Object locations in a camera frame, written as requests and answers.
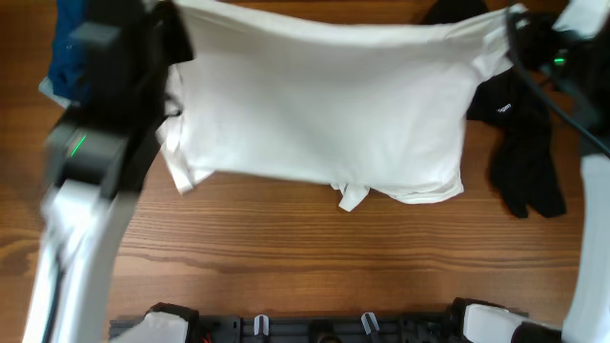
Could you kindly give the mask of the white t-shirt black print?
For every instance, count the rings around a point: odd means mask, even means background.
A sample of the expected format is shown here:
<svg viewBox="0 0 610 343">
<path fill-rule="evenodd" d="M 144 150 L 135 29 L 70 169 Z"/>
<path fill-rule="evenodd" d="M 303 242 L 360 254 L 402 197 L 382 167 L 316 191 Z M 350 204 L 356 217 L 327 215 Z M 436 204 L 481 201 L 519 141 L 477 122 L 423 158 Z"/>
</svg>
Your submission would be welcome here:
<svg viewBox="0 0 610 343">
<path fill-rule="evenodd" d="M 215 172 L 369 191 L 405 204 L 463 190 L 465 114 L 508 70 L 504 10 L 454 24 L 335 25 L 180 1 L 194 58 L 168 80 L 182 112 L 158 130 L 180 192 Z"/>
</svg>

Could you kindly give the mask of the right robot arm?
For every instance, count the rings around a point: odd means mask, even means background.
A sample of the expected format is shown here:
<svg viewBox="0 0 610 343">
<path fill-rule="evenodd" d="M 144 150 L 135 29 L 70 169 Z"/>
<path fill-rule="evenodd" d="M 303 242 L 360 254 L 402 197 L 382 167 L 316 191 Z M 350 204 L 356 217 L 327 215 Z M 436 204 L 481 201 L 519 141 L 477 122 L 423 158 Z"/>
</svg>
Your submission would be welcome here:
<svg viewBox="0 0 610 343">
<path fill-rule="evenodd" d="M 552 153 L 569 213 L 506 224 L 484 219 L 480 239 L 491 250 L 491 270 L 476 281 L 464 278 L 470 295 L 488 294 L 560 324 L 566 342 L 609 339 L 609 160 L 580 153 L 583 143 L 558 126 Z"/>
</svg>

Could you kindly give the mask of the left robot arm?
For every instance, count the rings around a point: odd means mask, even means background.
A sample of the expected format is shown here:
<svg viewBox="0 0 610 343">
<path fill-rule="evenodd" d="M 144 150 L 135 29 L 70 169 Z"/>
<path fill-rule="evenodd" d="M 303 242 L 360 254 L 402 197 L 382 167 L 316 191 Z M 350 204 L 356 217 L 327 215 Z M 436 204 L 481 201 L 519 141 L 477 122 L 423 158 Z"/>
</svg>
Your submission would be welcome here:
<svg viewBox="0 0 610 343">
<path fill-rule="evenodd" d="M 193 48 L 172 1 L 61 1 L 46 85 L 66 103 L 46 141 L 47 192 L 27 342 L 95 342 L 114 261 L 159 152 L 181 115 L 169 89 Z"/>
</svg>

